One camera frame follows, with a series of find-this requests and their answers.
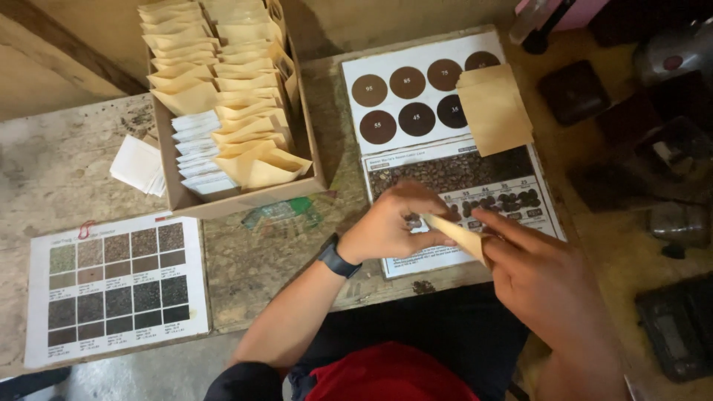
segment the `person's right hand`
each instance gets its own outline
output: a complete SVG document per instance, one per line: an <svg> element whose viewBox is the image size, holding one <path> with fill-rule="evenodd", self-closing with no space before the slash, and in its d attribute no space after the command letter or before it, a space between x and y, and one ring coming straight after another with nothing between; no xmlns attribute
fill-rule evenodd
<svg viewBox="0 0 713 401"><path fill-rule="evenodd" d="M483 253L493 261L498 299L520 321L567 359L616 356L611 321L579 251L497 213L473 209L472 216L501 237L486 239Z"/></svg>

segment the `red shirt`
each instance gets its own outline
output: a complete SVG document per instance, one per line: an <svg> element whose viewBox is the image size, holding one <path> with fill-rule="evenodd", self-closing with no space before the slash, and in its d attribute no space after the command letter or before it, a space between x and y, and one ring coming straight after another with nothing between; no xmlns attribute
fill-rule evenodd
<svg viewBox="0 0 713 401"><path fill-rule="evenodd" d="M317 384L306 401L478 401L463 380L435 358L397 342L352 352L312 374Z"/></svg>

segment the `pink object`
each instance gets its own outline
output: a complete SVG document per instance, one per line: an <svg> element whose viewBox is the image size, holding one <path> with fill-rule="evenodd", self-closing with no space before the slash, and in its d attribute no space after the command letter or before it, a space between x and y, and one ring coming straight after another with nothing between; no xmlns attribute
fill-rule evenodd
<svg viewBox="0 0 713 401"><path fill-rule="evenodd" d="M525 5L530 1L537 0L522 0L517 7L515 7L515 14L519 14L520 11L525 8ZM547 7L554 11L557 6L560 5L562 0L550 0ZM573 5L572 8L567 11L567 14L560 20L560 23L555 26L553 31L566 31L568 29L584 28L592 21L595 15L604 7L609 0L578 0Z"/></svg>

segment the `cardboard box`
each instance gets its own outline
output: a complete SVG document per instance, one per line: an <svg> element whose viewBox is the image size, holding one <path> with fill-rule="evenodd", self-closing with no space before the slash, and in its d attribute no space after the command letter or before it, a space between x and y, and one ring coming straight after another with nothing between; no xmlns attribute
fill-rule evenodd
<svg viewBox="0 0 713 401"><path fill-rule="evenodd" d="M288 39L288 43L292 47L292 40ZM319 162L312 122L309 119L309 109L307 108L307 102L304 100L304 86L302 84L299 64L295 52L292 52L292 55L294 57L295 73L297 74L299 99L302 106L301 114L304 120L296 118L296 116L299 116L300 110L293 109L290 130L297 147L297 155L312 161L312 167L298 181L243 193L238 196L215 200L209 203L204 202L180 183L183 177L178 173L178 165L176 163L176 157L180 156L180 152L176 150L176 142L171 138L175 133L175 130L171 126L171 119L175 116L163 103L152 95L156 130L158 131L158 141L161 147L163 174L166 179L168 209L171 210L173 214L206 219L218 218L279 201L308 196L327 189L327 184L325 183L324 174L322 172L322 164ZM153 66L150 67L153 73L155 69Z"/></svg>

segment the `digital scale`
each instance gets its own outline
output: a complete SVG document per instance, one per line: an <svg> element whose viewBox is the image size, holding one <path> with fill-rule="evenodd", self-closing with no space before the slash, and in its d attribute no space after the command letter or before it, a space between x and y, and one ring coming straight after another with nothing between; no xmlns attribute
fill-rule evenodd
<svg viewBox="0 0 713 401"><path fill-rule="evenodd" d="M713 375L713 273L639 294L635 303L666 377Z"/></svg>

